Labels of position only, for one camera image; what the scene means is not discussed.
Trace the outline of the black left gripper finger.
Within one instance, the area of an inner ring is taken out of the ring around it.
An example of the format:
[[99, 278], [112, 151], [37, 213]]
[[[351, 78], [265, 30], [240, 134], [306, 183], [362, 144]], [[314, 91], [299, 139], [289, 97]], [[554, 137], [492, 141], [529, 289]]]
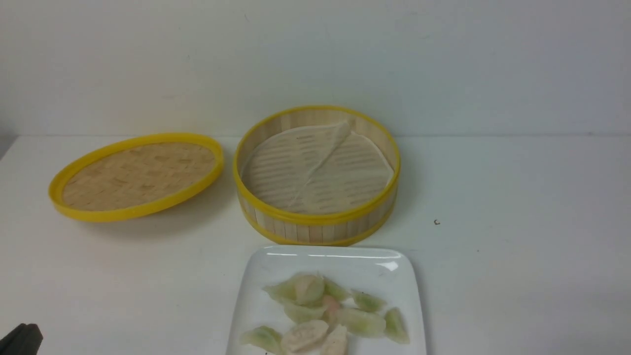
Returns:
[[0, 355], [37, 355], [42, 341], [37, 324], [22, 323], [0, 340]]

